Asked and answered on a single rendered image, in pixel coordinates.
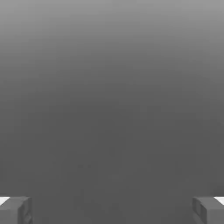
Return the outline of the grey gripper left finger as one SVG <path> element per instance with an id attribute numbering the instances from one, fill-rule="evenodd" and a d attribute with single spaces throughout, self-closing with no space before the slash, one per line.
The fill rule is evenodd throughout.
<path id="1" fill-rule="evenodd" d="M 33 224 L 32 198 L 0 196 L 0 224 Z"/>

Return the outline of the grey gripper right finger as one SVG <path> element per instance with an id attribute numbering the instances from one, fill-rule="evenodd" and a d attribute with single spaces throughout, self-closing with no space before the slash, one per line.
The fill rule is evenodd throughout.
<path id="1" fill-rule="evenodd" d="M 224 224 L 224 196 L 192 198 L 195 224 Z"/>

